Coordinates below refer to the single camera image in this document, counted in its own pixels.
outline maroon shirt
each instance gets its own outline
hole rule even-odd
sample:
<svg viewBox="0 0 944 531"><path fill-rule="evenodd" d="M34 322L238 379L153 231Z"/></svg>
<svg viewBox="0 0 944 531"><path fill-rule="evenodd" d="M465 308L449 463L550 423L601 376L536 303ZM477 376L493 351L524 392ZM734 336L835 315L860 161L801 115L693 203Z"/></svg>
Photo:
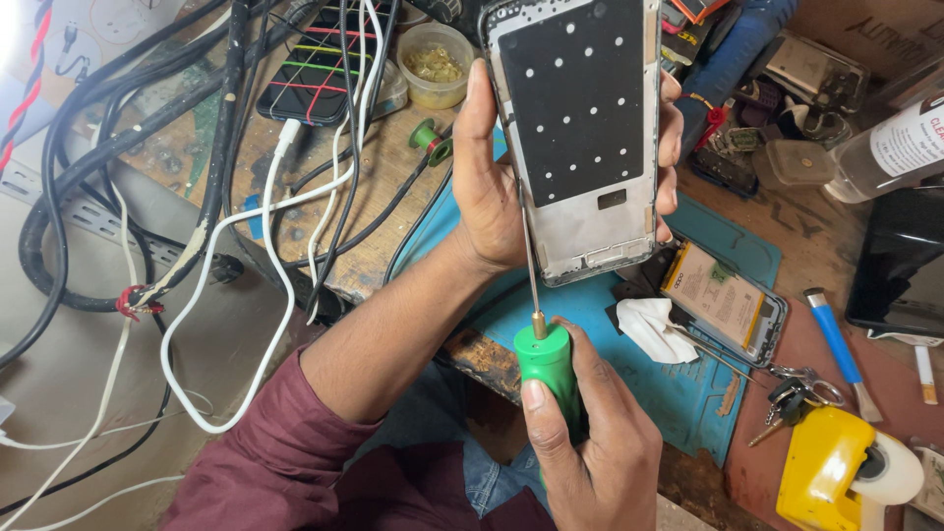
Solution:
<svg viewBox="0 0 944 531"><path fill-rule="evenodd" d="M381 446L342 475L379 426L348 422L321 403L296 352L236 427L200 453L160 527L555 529L529 488L480 521L465 497L461 442Z"/></svg>

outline green spool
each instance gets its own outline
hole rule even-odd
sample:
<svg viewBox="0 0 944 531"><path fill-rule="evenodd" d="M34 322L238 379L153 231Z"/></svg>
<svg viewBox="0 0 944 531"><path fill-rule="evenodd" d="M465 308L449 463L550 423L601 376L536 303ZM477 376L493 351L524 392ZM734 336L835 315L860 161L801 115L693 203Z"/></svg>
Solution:
<svg viewBox="0 0 944 531"><path fill-rule="evenodd" d="M427 118L419 123L410 134L409 146L413 149L422 147L430 155L430 167L438 166L452 156L452 139L443 140L433 128L436 123Z"/></svg>
<svg viewBox="0 0 944 531"><path fill-rule="evenodd" d="M581 442L581 401L577 376L570 357L570 335L561 325L549 323L548 337L537 339L534 329L522 329L514 336L514 353L521 366L521 381L536 378L544 382L564 414L570 442Z"/></svg>

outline green screwdriver handle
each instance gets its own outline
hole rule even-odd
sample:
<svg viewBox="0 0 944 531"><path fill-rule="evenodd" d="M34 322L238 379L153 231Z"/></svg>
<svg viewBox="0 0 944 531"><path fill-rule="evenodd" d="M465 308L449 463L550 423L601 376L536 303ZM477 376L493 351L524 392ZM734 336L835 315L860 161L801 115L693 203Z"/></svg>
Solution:
<svg viewBox="0 0 944 531"><path fill-rule="evenodd" d="M581 401L577 389L577 376L570 359L570 335L561 325L549 323L548 337L536 339L532 327L525 328L514 336L514 353L521 366L521 381L536 378L544 382L557 399L564 414L570 442L580 442Z"/></svg>

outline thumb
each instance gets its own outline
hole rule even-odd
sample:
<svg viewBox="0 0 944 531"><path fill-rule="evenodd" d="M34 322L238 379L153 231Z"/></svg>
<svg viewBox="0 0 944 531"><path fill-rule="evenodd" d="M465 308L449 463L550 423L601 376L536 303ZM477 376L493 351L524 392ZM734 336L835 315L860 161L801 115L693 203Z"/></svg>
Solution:
<svg viewBox="0 0 944 531"><path fill-rule="evenodd" d="M457 169L487 174L493 165L492 129L497 118L495 97L485 61L477 59L469 69L465 105L452 132Z"/></svg>
<svg viewBox="0 0 944 531"><path fill-rule="evenodd" d="M567 422L553 393L540 380L525 380L521 385L521 402L528 424L528 438L541 463L545 483L548 487L573 485L573 481L584 475L583 465L570 445Z"/></svg>

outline red and black wire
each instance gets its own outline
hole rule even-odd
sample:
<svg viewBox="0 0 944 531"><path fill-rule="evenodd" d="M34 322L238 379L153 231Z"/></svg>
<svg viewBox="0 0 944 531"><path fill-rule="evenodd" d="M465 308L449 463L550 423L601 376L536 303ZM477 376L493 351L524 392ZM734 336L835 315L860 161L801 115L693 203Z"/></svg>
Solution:
<svg viewBox="0 0 944 531"><path fill-rule="evenodd" d="M0 146L3 147L3 153L0 155L0 173L7 167L9 157L13 153L13 137L16 136L17 131L20 130L23 126L23 122L26 120L26 110L36 101L36 98L40 97L40 90L42 89L43 56L45 55L42 48L42 41L45 40L46 33L49 31L49 20L52 18L53 14L52 7L53 0L43 0L40 4L40 8L36 11L36 36L33 38L33 44L29 47L29 58L33 61L33 72L26 81L23 102L21 102L9 116L7 134L3 135L3 139L0 140Z"/></svg>

